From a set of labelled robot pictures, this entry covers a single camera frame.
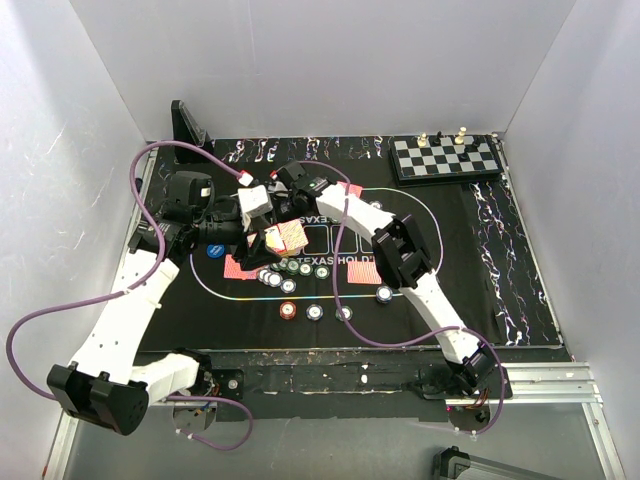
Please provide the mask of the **green poker chip stack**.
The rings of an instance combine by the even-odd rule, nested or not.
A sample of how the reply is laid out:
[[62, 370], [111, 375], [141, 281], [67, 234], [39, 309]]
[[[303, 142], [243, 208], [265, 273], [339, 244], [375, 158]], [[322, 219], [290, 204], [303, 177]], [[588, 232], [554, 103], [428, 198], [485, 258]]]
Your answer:
[[349, 306], [342, 306], [335, 311], [335, 317], [338, 321], [351, 321], [353, 318], [353, 310]]

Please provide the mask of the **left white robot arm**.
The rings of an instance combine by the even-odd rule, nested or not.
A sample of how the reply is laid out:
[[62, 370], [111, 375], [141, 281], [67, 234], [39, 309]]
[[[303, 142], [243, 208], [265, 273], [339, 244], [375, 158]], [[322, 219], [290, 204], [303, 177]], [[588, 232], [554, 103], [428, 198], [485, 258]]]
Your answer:
[[206, 354], [178, 348], [146, 366], [134, 360], [162, 297], [198, 246], [232, 246], [243, 268], [277, 259], [251, 224], [272, 211], [269, 192], [248, 173], [239, 183], [236, 194], [218, 197], [210, 176], [180, 171], [170, 178], [159, 210], [142, 210], [116, 292], [70, 363], [53, 366], [47, 376], [69, 416], [129, 435], [158, 401], [176, 393], [195, 401], [219, 394], [224, 379]]

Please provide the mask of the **red playing card deck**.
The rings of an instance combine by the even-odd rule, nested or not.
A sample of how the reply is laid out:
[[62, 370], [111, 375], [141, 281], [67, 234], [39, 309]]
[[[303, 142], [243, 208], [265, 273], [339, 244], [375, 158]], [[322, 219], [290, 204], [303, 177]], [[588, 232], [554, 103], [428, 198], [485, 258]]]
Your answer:
[[265, 230], [265, 239], [266, 246], [281, 257], [296, 256], [309, 243], [298, 219], [270, 226]]

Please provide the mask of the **spread green chips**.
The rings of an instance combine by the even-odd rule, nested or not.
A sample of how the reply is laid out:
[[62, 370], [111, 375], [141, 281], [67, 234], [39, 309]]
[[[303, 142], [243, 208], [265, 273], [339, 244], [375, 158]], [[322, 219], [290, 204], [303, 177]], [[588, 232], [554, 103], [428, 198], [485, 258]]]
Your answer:
[[291, 275], [314, 276], [317, 279], [328, 279], [330, 270], [324, 265], [313, 267], [310, 263], [301, 262], [295, 258], [284, 258], [278, 262], [280, 270]]

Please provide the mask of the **red poker chip stack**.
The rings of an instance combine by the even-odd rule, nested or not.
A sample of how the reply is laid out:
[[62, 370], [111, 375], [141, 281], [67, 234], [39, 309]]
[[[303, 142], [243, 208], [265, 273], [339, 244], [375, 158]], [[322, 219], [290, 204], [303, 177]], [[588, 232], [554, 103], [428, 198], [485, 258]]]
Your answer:
[[279, 307], [279, 315], [284, 320], [292, 320], [297, 313], [296, 305], [293, 302], [285, 301]]

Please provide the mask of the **blue small blind button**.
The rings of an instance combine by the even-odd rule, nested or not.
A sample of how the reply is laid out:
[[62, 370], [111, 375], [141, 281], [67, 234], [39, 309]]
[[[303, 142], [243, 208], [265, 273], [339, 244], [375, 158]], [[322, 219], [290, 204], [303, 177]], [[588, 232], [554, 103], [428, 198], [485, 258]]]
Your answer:
[[211, 259], [218, 259], [225, 255], [226, 249], [223, 244], [210, 244], [206, 247], [206, 254]]

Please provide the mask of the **blue poker chip stack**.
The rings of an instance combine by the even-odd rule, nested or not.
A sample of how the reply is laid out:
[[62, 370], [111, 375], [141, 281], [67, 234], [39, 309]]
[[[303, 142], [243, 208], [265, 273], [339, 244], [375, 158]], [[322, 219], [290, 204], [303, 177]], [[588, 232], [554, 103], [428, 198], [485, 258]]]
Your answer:
[[324, 315], [324, 310], [318, 304], [311, 304], [307, 307], [305, 315], [311, 321], [319, 321]]

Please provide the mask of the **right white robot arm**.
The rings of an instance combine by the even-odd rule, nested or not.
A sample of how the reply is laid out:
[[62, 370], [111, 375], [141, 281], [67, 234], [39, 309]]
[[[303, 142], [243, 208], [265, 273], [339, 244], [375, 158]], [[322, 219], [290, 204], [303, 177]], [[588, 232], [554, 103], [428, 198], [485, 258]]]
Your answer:
[[415, 219], [398, 217], [378, 209], [349, 192], [343, 184], [312, 176], [304, 161], [290, 162], [270, 174], [274, 184], [287, 192], [288, 212], [298, 218], [311, 212], [339, 223], [335, 245], [349, 229], [370, 240], [377, 273], [383, 282], [401, 293], [420, 314], [430, 332], [399, 343], [381, 343], [360, 334], [346, 317], [346, 328], [365, 344], [377, 348], [404, 348], [435, 338], [452, 370], [454, 389], [464, 397], [475, 397], [489, 387], [489, 378], [499, 378], [499, 397], [506, 396], [506, 374], [494, 347], [469, 329], [442, 291], [431, 257]]

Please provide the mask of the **red cards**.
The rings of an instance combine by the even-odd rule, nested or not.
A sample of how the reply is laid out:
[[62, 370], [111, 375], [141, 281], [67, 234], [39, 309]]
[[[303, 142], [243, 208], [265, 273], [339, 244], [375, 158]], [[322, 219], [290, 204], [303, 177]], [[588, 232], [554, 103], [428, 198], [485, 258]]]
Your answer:
[[[341, 185], [343, 187], [343, 189], [347, 186], [347, 184], [345, 182], [338, 182], [339, 185]], [[360, 185], [356, 185], [356, 184], [350, 184], [349, 189], [348, 189], [348, 193], [352, 194], [354, 196], [356, 196], [357, 198], [361, 197], [361, 194], [363, 192], [363, 187]]]
[[382, 279], [374, 262], [350, 261], [347, 263], [347, 282], [354, 285], [381, 285]]
[[224, 260], [223, 277], [229, 280], [255, 280], [256, 271], [244, 271], [241, 266], [236, 262], [231, 255], [227, 254]]

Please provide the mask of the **spread blue white chips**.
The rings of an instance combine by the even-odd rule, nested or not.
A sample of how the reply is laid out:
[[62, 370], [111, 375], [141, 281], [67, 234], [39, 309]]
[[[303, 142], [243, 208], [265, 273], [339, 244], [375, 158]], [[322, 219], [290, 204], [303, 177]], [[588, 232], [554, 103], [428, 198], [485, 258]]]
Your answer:
[[285, 294], [293, 293], [297, 284], [293, 279], [284, 278], [279, 272], [261, 269], [257, 274], [258, 280], [271, 288], [279, 288]]

